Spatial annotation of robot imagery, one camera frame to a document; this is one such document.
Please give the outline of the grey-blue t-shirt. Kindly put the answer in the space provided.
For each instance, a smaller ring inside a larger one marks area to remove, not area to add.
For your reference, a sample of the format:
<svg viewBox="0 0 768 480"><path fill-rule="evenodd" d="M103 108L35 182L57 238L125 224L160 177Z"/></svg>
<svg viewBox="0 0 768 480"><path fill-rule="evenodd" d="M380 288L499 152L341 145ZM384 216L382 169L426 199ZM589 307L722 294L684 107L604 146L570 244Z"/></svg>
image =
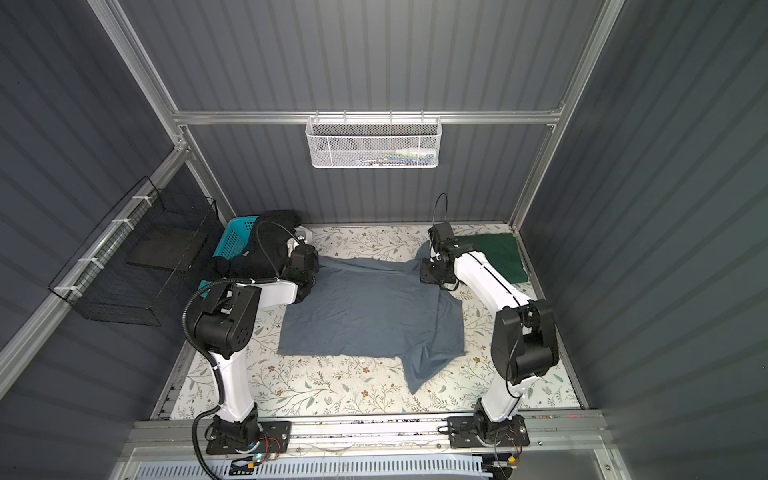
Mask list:
<svg viewBox="0 0 768 480"><path fill-rule="evenodd" d="M420 262L319 260L316 284L287 306L283 356L397 358L411 393L465 353L461 300L420 280Z"/></svg>

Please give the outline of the teal plastic laundry basket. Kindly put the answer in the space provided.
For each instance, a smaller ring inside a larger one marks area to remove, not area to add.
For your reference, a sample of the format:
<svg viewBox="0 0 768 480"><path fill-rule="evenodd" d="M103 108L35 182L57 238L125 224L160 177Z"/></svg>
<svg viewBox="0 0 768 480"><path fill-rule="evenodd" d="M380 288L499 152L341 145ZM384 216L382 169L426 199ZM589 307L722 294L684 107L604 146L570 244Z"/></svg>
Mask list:
<svg viewBox="0 0 768 480"><path fill-rule="evenodd" d="M226 278L232 270L232 260L241 256L248 247L253 226L257 216L236 217L224 229L213 254L206 257L201 264L201 281L199 288L212 280Z"/></svg>

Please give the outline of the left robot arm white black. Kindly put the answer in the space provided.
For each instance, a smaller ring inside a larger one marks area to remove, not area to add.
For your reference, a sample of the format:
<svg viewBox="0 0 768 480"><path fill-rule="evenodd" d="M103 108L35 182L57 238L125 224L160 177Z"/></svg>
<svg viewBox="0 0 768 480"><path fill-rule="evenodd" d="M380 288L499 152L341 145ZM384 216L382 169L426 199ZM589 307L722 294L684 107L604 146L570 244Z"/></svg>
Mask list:
<svg viewBox="0 0 768 480"><path fill-rule="evenodd" d="M248 389L245 349L263 308L303 301L315 285L319 255L301 240L287 265L272 279L226 278L199 288L182 312L187 342L208 362L217 400L214 439L238 451L256 448L262 438L258 408Z"/></svg>

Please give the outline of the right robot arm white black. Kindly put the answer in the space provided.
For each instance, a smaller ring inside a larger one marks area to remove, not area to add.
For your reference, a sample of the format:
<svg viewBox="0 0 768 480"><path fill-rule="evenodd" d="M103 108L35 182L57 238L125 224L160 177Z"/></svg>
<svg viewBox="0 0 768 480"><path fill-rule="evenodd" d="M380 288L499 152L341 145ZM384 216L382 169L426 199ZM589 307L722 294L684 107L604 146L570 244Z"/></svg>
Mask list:
<svg viewBox="0 0 768 480"><path fill-rule="evenodd" d="M452 416L440 432L453 449L530 444L518 410L524 394L559 363L554 312L515 288L484 253L462 245L449 222L428 230L430 254L421 261L420 280L440 287L464 284L493 315L490 356L496 375L470 416Z"/></svg>

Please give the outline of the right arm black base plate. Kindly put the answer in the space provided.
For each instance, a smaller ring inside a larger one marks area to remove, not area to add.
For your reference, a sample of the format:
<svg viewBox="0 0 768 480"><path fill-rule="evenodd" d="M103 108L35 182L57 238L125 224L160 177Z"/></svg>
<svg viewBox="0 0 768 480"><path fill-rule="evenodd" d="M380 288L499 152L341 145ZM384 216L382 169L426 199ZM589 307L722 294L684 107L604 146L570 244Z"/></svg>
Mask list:
<svg viewBox="0 0 768 480"><path fill-rule="evenodd" d="M524 418L515 414L500 422L490 422L482 415L452 416L438 432L449 437L453 449L516 448L530 445Z"/></svg>

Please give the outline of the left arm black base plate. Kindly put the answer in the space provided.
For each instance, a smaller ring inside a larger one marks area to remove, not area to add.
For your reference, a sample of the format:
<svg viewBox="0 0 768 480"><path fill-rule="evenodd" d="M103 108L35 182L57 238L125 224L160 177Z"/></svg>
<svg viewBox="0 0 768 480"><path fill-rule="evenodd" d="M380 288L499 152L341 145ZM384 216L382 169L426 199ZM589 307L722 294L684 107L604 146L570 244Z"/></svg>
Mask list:
<svg viewBox="0 0 768 480"><path fill-rule="evenodd" d="M289 421L227 422L218 417L206 429L208 455L282 454L287 451L293 424Z"/></svg>

